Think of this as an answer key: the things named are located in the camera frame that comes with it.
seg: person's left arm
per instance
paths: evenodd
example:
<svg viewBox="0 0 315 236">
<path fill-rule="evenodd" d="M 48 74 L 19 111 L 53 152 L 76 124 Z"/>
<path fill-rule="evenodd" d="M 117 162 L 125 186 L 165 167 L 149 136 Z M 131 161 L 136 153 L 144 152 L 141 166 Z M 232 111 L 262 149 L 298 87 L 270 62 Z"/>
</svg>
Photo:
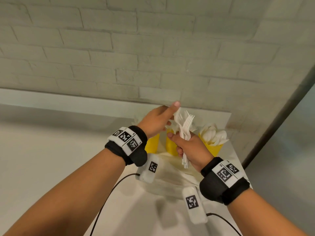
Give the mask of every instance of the person's left arm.
<svg viewBox="0 0 315 236">
<path fill-rule="evenodd" d="M 153 109 L 138 126 L 153 137 L 178 108 L 175 102 Z M 40 198 L 4 236 L 84 235 L 124 168 L 123 158 L 103 149 Z"/>
</svg>

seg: qr code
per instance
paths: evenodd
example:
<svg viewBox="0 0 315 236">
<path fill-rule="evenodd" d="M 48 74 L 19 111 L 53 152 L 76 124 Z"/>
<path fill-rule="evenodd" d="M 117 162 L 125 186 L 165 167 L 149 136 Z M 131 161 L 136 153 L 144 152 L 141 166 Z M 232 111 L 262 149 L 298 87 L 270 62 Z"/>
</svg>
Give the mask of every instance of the qr code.
<svg viewBox="0 0 315 236">
<path fill-rule="evenodd" d="M 224 181 L 226 182 L 231 176 L 232 174 L 226 169 L 226 168 L 222 168 L 217 175 Z"/>
<path fill-rule="evenodd" d="M 131 139 L 128 143 L 127 146 L 130 148 L 131 151 L 134 151 L 139 145 L 136 142 L 135 139 Z"/>
<path fill-rule="evenodd" d="M 186 197 L 186 202 L 189 210 L 199 206 L 195 195 Z"/>
<path fill-rule="evenodd" d="M 228 164 L 228 165 L 226 165 L 226 167 L 227 167 L 230 171 L 232 171 L 232 173 L 234 173 L 234 174 L 239 172 L 239 170 L 238 170 L 235 166 L 233 166 L 231 163 Z"/>
<path fill-rule="evenodd" d="M 123 132 L 120 136 L 120 139 L 122 139 L 124 142 L 128 141 L 131 138 L 131 135 L 127 132 Z"/>
<path fill-rule="evenodd" d="M 113 136 L 118 136 L 120 133 L 122 133 L 123 132 L 123 130 L 117 130 L 114 134 L 113 134 Z"/>
<path fill-rule="evenodd" d="M 155 171 L 157 170 L 157 164 L 154 162 L 151 162 L 150 167 L 149 167 L 149 171 L 155 173 Z"/>
</svg>

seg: white brick wall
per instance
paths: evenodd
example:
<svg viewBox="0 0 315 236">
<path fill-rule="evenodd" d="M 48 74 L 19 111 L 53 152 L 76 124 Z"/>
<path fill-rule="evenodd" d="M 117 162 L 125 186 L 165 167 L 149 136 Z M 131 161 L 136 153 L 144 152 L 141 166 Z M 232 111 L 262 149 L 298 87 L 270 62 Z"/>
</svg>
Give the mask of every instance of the white brick wall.
<svg viewBox="0 0 315 236">
<path fill-rule="evenodd" d="M 314 9 L 315 0 L 0 0 L 0 87 L 230 111 L 244 159 L 309 84 Z"/>
</svg>

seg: bunch of plastic forks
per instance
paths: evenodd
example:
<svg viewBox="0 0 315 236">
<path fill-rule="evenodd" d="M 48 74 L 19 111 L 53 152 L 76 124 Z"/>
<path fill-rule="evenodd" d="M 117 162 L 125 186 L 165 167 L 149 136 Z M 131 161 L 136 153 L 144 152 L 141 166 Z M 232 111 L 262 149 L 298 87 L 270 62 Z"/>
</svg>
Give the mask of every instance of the bunch of plastic forks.
<svg viewBox="0 0 315 236">
<path fill-rule="evenodd" d="M 189 140 L 191 138 L 190 130 L 196 130 L 196 127 L 192 127 L 192 121 L 194 119 L 194 115 L 190 115 L 187 111 L 184 112 L 184 118 L 180 113 L 179 110 L 175 113 L 174 121 L 179 126 L 179 135 L 181 138 L 185 140 Z M 184 168 L 187 169 L 189 167 L 189 159 L 187 158 L 186 154 L 183 154 L 182 164 Z"/>
</svg>

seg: wristband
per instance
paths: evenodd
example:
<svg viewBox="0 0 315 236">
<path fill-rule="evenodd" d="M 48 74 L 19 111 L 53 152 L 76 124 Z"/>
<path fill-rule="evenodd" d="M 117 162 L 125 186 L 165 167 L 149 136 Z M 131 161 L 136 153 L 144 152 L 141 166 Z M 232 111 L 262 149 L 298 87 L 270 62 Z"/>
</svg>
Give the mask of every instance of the wristband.
<svg viewBox="0 0 315 236">
<path fill-rule="evenodd" d="M 215 157 L 201 171 L 204 179 L 200 182 L 201 194 L 212 201 L 230 204 L 250 186 L 243 173 L 232 163 Z"/>
<path fill-rule="evenodd" d="M 147 136 L 137 126 L 121 127 L 108 138 L 105 148 L 115 155 L 122 157 L 127 165 L 134 163 L 137 167 L 147 162 L 147 152 L 144 150 L 147 144 Z"/>
</svg>

